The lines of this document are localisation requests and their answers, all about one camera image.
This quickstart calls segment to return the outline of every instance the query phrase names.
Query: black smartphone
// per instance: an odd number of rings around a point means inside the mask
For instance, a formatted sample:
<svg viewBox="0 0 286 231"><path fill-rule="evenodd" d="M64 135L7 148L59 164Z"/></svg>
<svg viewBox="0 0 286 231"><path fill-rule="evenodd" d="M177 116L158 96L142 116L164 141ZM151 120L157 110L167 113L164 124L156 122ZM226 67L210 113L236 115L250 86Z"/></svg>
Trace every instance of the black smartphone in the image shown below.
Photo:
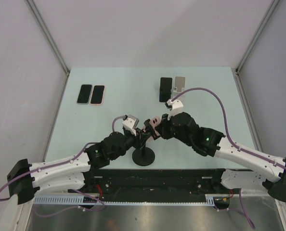
<svg viewBox="0 0 286 231"><path fill-rule="evenodd" d="M91 94L91 104L101 105L104 97L104 85L94 86L93 93Z"/></svg>
<svg viewBox="0 0 286 231"><path fill-rule="evenodd" d="M83 84L80 89L77 103L88 104L91 96L91 85Z"/></svg>
<svg viewBox="0 0 286 231"><path fill-rule="evenodd" d="M159 102L165 103L171 98L172 78L161 77L159 89Z"/></svg>

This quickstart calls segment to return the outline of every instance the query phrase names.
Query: tabletop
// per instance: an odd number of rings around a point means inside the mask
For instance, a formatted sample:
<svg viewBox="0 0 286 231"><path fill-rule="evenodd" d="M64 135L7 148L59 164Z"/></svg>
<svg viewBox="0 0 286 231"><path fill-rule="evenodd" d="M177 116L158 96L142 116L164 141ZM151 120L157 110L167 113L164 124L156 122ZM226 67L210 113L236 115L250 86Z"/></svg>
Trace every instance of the tabletop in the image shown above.
<svg viewBox="0 0 286 231"><path fill-rule="evenodd" d="M112 121L121 115L133 115L143 122L168 113L159 102L161 77L186 77L185 88L203 87L215 92L222 100L228 118L230 135L237 142L254 148L246 116L230 67L153 67L153 68L73 68L53 129L46 161L78 153L91 141L101 141L112 132ZM105 85L101 105L77 104L82 84ZM208 92L191 91L184 95L183 110L199 126L225 133L223 115L217 100ZM122 120L116 122L122 132ZM115 169L204 169L244 168L231 161L203 157L177 139L147 142L156 155L147 167L132 161L133 148L125 156L111 161L105 168Z"/></svg>

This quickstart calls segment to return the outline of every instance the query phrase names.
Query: circular base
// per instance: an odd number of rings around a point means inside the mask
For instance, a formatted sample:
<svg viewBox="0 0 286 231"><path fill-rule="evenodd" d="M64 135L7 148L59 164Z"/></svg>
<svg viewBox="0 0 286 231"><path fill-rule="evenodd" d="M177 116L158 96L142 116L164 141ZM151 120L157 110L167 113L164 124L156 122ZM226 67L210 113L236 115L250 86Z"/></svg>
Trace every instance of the circular base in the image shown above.
<svg viewBox="0 0 286 231"><path fill-rule="evenodd" d="M145 155L142 155L141 149L136 149L132 153L132 160L139 166L148 166L155 160L155 153L150 148L145 147Z"/></svg>

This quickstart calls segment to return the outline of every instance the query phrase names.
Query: pink smartphone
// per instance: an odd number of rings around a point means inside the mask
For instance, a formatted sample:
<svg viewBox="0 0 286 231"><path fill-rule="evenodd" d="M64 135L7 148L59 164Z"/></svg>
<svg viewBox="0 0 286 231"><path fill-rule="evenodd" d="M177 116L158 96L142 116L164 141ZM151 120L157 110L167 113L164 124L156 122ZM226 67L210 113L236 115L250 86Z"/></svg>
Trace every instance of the pink smartphone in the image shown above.
<svg viewBox="0 0 286 231"><path fill-rule="evenodd" d="M91 104L101 105L104 98L104 85L94 86L93 92L91 94Z"/></svg>

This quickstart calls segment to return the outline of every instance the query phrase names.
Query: metal base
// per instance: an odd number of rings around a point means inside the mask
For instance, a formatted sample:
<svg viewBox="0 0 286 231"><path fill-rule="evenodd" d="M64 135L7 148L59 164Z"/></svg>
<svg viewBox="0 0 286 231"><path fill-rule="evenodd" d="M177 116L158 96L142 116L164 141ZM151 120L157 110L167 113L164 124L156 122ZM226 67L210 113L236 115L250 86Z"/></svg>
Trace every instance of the metal base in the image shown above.
<svg viewBox="0 0 286 231"><path fill-rule="evenodd" d="M132 160L139 166L148 166L155 160L155 153L152 149L143 147L136 149L132 153Z"/></svg>
<svg viewBox="0 0 286 231"><path fill-rule="evenodd" d="M256 230L284 231L274 199L269 196L244 196L244 204ZM68 206L71 205L33 205L33 209L35 208L39 214L47 215L59 212ZM231 198L230 207L242 209L238 196ZM43 230L253 231L247 219L235 211L217 212L212 206L185 206L185 204L170 206L166 203L165 205L128 203L109 205L100 212L82 212L81 209L73 208L51 218L40 218L31 213L27 231Z"/></svg>

